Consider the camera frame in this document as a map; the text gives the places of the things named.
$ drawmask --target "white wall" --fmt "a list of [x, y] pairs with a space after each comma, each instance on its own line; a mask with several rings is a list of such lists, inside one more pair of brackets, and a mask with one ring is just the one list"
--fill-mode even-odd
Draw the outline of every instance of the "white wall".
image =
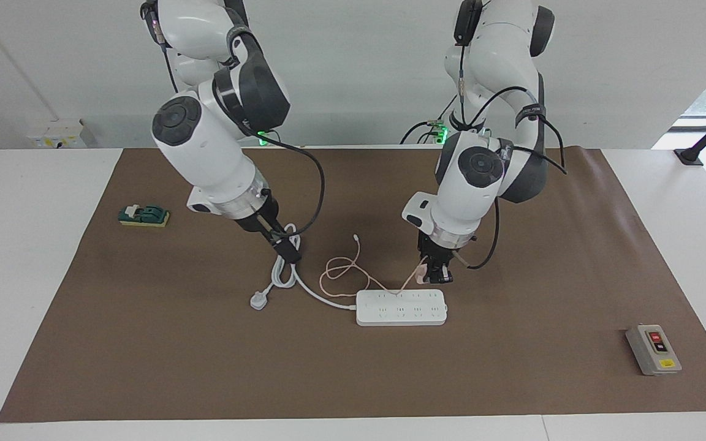
[[[141, 0], [0, 0], [0, 42], [61, 118], [102, 145], [145, 146], [171, 95]], [[706, 87], [706, 2], [544, 0], [555, 38], [537, 59], [566, 143], [650, 148]], [[247, 0], [253, 31], [292, 99], [283, 139], [396, 143], [454, 94], [442, 59], [458, 0]], [[0, 50], [0, 148], [28, 147], [50, 116]], [[511, 117], [495, 118], [496, 133]]]

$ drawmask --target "pink cable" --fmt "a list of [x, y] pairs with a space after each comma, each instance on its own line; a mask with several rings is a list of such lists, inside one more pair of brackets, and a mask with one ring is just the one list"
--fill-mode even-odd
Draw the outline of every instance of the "pink cable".
[[[320, 285], [320, 290], [326, 296], [329, 296], [330, 298], [355, 298], [355, 294], [344, 294], [344, 293], [332, 294], [332, 293], [326, 291], [325, 288], [323, 287], [323, 278], [324, 277], [328, 277], [331, 280], [337, 280], [340, 277], [344, 276], [345, 273], [350, 271], [351, 268], [355, 268], [355, 269], [361, 271], [361, 273], [363, 273], [364, 276], [366, 276], [366, 287], [363, 288], [364, 290], [366, 290], [367, 288], [370, 287], [371, 282], [375, 282], [378, 285], [378, 287], [382, 288], [382, 290], [387, 291], [391, 294], [397, 295], [397, 294], [404, 291], [404, 287], [407, 287], [407, 284], [410, 283], [410, 279], [412, 279], [412, 277], [414, 277], [416, 275], [416, 272], [418, 271], [419, 268], [421, 268], [421, 265], [423, 264], [424, 259], [426, 259], [426, 257], [423, 257], [421, 259], [421, 261], [418, 262], [418, 265], [416, 265], [416, 267], [414, 268], [412, 273], [410, 273], [410, 276], [408, 276], [408, 278], [406, 280], [404, 280], [404, 283], [401, 286], [399, 291], [392, 291], [392, 290], [389, 290], [389, 288], [384, 287], [383, 283], [380, 283], [373, 276], [370, 276], [370, 274], [367, 273], [367, 271], [364, 268], [361, 268], [358, 265], [358, 263], [356, 263], [356, 260], [359, 259], [359, 254], [361, 254], [361, 243], [358, 240], [356, 240], [355, 242], [356, 242], [356, 246], [357, 246], [357, 249], [355, 252], [355, 257], [353, 257], [352, 259], [350, 257], [332, 257], [331, 259], [328, 260], [328, 262], [325, 263], [325, 271], [323, 271], [323, 273], [320, 274], [320, 278], [317, 280], [317, 284]], [[348, 264], [329, 268], [328, 266], [331, 265], [331, 262], [335, 262], [335, 260], [345, 260], [345, 262], [348, 262]], [[337, 274], [331, 274], [331, 271], [336, 271], [336, 270], [342, 270], [342, 271], [340, 271]]]

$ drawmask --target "brown paper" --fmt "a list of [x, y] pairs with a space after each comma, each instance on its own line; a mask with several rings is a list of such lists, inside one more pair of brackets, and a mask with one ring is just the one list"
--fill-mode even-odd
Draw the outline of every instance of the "brown paper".
[[[353, 256], [356, 233], [359, 263], [398, 287], [418, 260], [401, 209], [417, 190], [436, 191], [438, 152], [314, 153], [328, 189], [302, 237], [303, 279], [317, 288], [328, 258]], [[316, 203], [311, 162], [247, 154], [283, 223], [304, 223]], [[706, 332], [600, 151], [567, 156], [569, 176], [552, 170], [536, 198], [503, 201], [487, 267], [454, 263], [445, 325], [363, 328], [298, 287], [253, 310], [270, 246], [187, 210], [191, 187], [159, 151], [126, 150], [0, 422], [706, 410]], [[170, 209], [168, 226], [121, 226], [118, 210], [134, 203]], [[463, 256], [487, 253], [492, 226], [488, 215]], [[364, 284], [350, 274], [328, 288]], [[681, 374], [640, 374], [624, 338], [638, 323], [664, 327]]]

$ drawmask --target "wall socket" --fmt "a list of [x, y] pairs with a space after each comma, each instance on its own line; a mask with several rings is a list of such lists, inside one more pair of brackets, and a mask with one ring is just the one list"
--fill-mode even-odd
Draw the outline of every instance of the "wall socket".
[[46, 122], [34, 126], [27, 135], [34, 148], [90, 148], [96, 147], [94, 135], [73, 119]]

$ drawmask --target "robotic arm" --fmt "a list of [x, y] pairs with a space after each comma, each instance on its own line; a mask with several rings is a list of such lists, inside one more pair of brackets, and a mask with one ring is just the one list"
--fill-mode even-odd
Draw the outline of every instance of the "robotic arm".
[[[532, 58], [543, 53], [553, 26], [552, 12], [533, 8], [530, 0], [462, 2], [457, 44], [446, 53], [446, 72], [459, 87], [462, 117], [460, 122], [453, 113], [451, 123], [460, 131], [443, 144], [435, 170], [437, 195], [416, 193], [403, 210], [403, 218], [419, 229], [418, 249], [427, 265], [424, 282], [454, 281], [449, 262], [473, 240], [496, 198], [520, 203], [546, 184], [544, 123], [539, 118], [544, 87]], [[517, 115], [514, 142], [490, 137], [482, 123], [476, 125], [487, 103], [498, 96]], [[465, 104], [480, 109], [470, 122]]]
[[189, 209], [259, 232], [286, 262], [296, 263], [300, 254], [277, 220], [271, 188], [238, 145], [243, 137], [282, 125], [289, 98], [247, 27], [243, 3], [227, 3], [149, 0], [141, 6], [154, 41], [163, 51], [179, 52], [180, 77], [195, 84], [160, 107], [151, 134], [194, 185]]

